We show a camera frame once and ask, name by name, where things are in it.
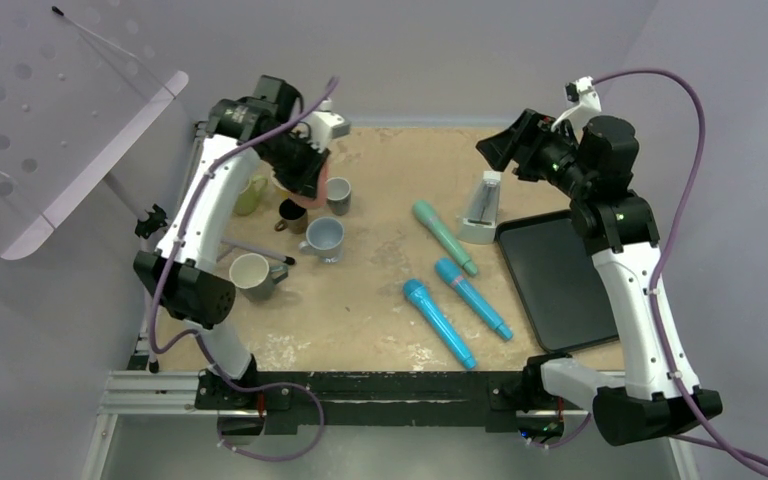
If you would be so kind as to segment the brown mug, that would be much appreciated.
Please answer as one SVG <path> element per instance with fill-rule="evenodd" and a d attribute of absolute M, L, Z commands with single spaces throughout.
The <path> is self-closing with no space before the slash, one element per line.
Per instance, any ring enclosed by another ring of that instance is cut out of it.
<path fill-rule="evenodd" d="M 304 234 L 308 228 L 308 210 L 293 200 L 286 199 L 279 206 L 280 219 L 274 225 L 276 232 L 290 231 Z"/>

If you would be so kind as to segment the dark grey faceted mug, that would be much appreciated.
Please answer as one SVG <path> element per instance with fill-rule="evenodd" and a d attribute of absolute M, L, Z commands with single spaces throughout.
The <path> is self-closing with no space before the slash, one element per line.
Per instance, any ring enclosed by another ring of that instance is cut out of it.
<path fill-rule="evenodd" d="M 235 258 L 229 267 L 229 279 L 249 301 L 263 303 L 275 293 L 277 285 L 288 277 L 289 266 L 269 263 L 265 256 L 247 253 Z"/>

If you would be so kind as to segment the light grey mug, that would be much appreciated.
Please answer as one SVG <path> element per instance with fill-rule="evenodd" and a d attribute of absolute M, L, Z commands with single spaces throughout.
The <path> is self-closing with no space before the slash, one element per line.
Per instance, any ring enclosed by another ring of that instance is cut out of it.
<path fill-rule="evenodd" d="M 337 218 L 321 217 L 309 224 L 298 249 L 302 254 L 316 256 L 323 263 L 334 264 L 343 257 L 344 238 L 344 225 Z"/>

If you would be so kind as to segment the yellow cup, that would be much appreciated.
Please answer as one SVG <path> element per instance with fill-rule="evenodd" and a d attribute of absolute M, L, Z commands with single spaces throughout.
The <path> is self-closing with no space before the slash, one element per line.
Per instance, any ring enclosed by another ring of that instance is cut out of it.
<path fill-rule="evenodd" d="M 270 181 L 276 194 L 282 199 L 288 199 L 290 191 L 277 179 L 275 173 L 270 175 Z"/>

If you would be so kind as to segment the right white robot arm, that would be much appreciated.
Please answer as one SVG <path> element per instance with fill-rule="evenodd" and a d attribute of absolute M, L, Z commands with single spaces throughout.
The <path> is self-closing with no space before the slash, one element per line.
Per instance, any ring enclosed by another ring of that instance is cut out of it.
<path fill-rule="evenodd" d="M 590 414 L 601 437 L 622 446 L 685 433 L 719 415 L 680 349 L 658 265 L 660 235 L 648 202 L 630 187 L 639 152 L 635 128 L 598 115 L 580 134 L 569 121 L 525 110 L 477 151 L 497 172 L 545 181 L 570 201 L 573 228 L 602 281 L 622 345 L 625 373 L 612 377 L 565 353 L 529 358 L 520 382 L 525 408 L 565 399 Z"/>

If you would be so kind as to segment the dark blue-grey mug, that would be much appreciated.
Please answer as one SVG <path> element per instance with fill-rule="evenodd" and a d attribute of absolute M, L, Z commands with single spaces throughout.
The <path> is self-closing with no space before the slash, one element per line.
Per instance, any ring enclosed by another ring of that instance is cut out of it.
<path fill-rule="evenodd" d="M 332 177 L 326 182 L 327 206 L 334 215 L 343 216 L 350 211 L 352 186 L 343 177 Z"/>

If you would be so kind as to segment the green cup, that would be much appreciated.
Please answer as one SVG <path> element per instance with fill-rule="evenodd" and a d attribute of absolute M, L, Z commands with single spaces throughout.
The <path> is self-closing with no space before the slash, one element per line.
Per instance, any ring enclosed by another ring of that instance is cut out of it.
<path fill-rule="evenodd" d="M 254 213 L 260 205 L 267 183 L 268 178 L 264 175 L 250 177 L 240 191 L 232 213 L 236 216 L 248 216 Z"/>

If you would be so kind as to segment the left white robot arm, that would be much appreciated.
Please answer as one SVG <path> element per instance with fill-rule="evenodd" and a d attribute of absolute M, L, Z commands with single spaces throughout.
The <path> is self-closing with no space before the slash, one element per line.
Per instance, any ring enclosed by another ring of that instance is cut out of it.
<path fill-rule="evenodd" d="M 162 354 L 186 336 L 196 339 L 219 395 L 232 408 L 257 399 L 253 354 L 227 317 L 233 283 L 215 275 L 218 249 L 239 194 L 266 163 L 293 198 L 319 204 L 324 197 L 329 143 L 346 133 L 328 103 L 339 79 L 306 102 L 287 81 L 261 76 L 253 93 L 223 98 L 209 110 L 197 170 L 167 233 L 133 268 L 152 296 L 148 317 L 151 351 Z"/>

